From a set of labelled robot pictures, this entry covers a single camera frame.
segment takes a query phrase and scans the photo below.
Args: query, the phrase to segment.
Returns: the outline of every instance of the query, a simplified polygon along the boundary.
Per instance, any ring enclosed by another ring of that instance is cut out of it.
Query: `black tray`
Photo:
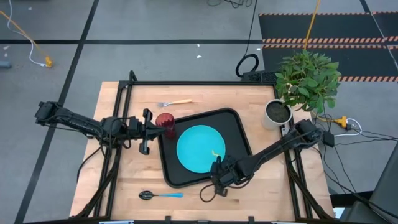
[[[175,139],[164,135],[158,137],[164,179],[171,187],[180,188],[210,179],[210,173],[197,174],[184,168],[177,157],[177,141],[181,134],[196,125],[216,129],[225,141],[225,156],[242,158],[252,154],[238,113],[231,108],[222,108],[175,120]]]

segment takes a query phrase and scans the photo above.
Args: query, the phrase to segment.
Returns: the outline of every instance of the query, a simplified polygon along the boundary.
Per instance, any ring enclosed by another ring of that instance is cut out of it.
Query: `soil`
[[[266,108],[268,117],[278,123],[284,123],[290,118],[290,110],[281,102],[272,102]]]

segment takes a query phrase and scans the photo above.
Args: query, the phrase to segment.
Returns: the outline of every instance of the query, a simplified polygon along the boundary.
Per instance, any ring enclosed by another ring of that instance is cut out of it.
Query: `blue spoon handle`
[[[161,197],[183,197],[183,193],[160,194]]]

